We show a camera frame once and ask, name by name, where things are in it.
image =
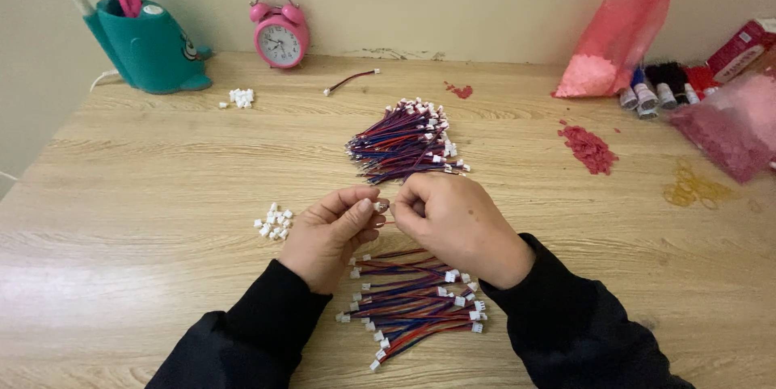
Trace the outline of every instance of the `pink alarm clock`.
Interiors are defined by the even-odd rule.
[[[292,67],[298,64],[307,45],[310,31],[298,4],[289,0],[283,7],[267,3],[251,3],[251,21],[256,23],[253,41],[258,55],[270,67]]]

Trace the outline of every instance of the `teal pen holder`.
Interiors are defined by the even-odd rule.
[[[155,2],[143,0],[140,16],[127,18],[119,0],[100,0],[84,21],[133,88],[165,94],[213,84],[205,76],[204,62],[212,51],[195,48],[175,18]]]

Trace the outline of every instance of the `black jacket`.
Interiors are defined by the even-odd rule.
[[[509,290],[480,284],[508,315],[512,348],[536,386],[693,387],[671,375],[652,333],[628,321],[601,282],[573,275],[536,238],[520,236],[536,252],[529,275]],[[147,388],[287,387],[330,300],[272,260],[228,312],[189,328]]]

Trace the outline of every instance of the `table surface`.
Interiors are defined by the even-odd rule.
[[[214,84],[201,92],[98,86],[0,204],[0,387],[142,387],[191,324],[227,310],[278,253],[253,220],[273,201],[298,212],[359,183],[344,142],[416,96],[445,105],[470,177],[513,227],[603,281],[675,374],[697,387],[776,384],[772,174],[738,186],[614,99],[549,97],[562,67],[308,57],[280,71],[248,53],[207,63]],[[321,93],[372,67],[382,74]],[[459,99],[445,81],[473,94]],[[255,106],[219,109],[233,88],[253,88]],[[610,176],[572,156],[561,118],[610,145]],[[680,157],[738,199],[668,204]],[[411,245],[386,227],[361,252]],[[355,281],[325,310],[295,387],[532,386],[496,309],[486,333],[438,334],[370,373],[371,336],[334,319]]]

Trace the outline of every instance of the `fingernail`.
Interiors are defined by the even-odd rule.
[[[373,211],[375,209],[374,204],[372,204],[372,200],[369,198],[364,198],[363,200],[358,202],[358,211],[362,213],[367,213],[370,211]]]

